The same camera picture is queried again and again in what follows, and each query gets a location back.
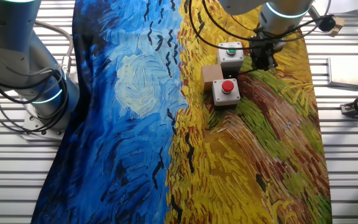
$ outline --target yellow wheat field painting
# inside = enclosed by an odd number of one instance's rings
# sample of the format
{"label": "yellow wheat field painting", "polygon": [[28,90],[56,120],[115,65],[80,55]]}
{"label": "yellow wheat field painting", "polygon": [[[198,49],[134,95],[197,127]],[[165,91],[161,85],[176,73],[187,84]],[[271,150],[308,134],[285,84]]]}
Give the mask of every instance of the yellow wheat field painting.
{"label": "yellow wheat field painting", "polygon": [[[202,93],[201,67],[215,63],[217,50],[195,38],[186,2],[181,4],[181,80],[189,107],[177,113],[166,183],[168,195],[181,208],[181,223],[331,223],[328,172],[305,41],[287,43],[275,55],[275,70],[239,76],[240,104],[215,111],[212,94]],[[208,8],[227,30],[253,35],[217,1],[210,1]],[[193,2],[192,13],[207,41],[239,41],[214,26],[201,1]],[[258,16],[255,9],[235,19],[252,29]],[[242,70],[250,70],[249,52],[244,54],[248,57]],[[171,209],[166,223],[178,223],[177,217]]]}

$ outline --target small brown box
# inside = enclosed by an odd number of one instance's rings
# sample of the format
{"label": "small brown box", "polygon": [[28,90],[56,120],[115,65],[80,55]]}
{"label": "small brown box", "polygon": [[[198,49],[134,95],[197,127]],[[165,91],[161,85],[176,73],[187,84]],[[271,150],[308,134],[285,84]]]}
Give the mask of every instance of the small brown box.
{"label": "small brown box", "polygon": [[336,23],[336,28],[342,29],[342,27],[345,26],[345,18],[335,17],[334,20]]}
{"label": "small brown box", "polygon": [[220,65],[205,65],[201,68],[204,91],[212,90],[212,83],[215,80],[222,80],[223,73]]}
{"label": "small brown box", "polygon": [[344,18],[335,17],[334,20],[336,25],[331,31],[329,31],[329,35],[331,37],[335,37],[339,33],[339,31],[341,31],[341,29],[345,26]]}

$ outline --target red button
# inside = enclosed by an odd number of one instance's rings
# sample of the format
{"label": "red button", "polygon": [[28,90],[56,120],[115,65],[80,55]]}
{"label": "red button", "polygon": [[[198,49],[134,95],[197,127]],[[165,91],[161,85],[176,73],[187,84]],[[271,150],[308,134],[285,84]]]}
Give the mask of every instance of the red button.
{"label": "red button", "polygon": [[234,83],[230,80],[226,80],[222,83],[222,91],[223,93],[229,94],[234,89]]}

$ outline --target metal grating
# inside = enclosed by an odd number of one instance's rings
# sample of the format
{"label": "metal grating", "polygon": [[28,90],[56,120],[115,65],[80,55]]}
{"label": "metal grating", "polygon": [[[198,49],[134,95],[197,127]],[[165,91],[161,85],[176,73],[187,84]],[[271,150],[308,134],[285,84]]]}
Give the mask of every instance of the metal grating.
{"label": "metal grating", "polygon": [[[38,19],[71,33],[74,3],[43,0]],[[358,119],[343,116],[339,108],[340,104],[358,97],[358,91],[328,87],[328,57],[358,58],[358,11],[341,16],[346,18],[346,26],[335,39],[314,33],[306,38],[306,44],[326,151],[334,223],[358,224]],[[61,61],[68,41],[47,29],[37,26],[34,29],[49,51]],[[8,116],[22,124],[23,107],[2,97],[0,100]],[[30,222],[59,144],[56,141],[28,142],[0,124],[0,223]]]}

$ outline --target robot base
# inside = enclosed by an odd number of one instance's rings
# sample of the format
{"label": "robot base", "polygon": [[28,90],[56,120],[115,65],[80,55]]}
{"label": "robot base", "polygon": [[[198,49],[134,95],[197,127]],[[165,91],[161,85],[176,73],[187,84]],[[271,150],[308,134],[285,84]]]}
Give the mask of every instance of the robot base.
{"label": "robot base", "polygon": [[[34,111],[34,108],[31,105],[28,106],[28,109],[31,112]],[[29,113],[25,114],[23,127],[27,128],[27,129],[36,129],[43,125],[44,124],[42,124],[41,121],[34,118],[31,114],[29,114]],[[22,136],[24,139],[26,139],[28,141],[48,141],[48,140],[49,141],[61,141],[63,139],[64,134],[65,134],[64,130],[57,131],[57,130],[49,129],[47,131],[32,133],[32,134],[23,133]]]}

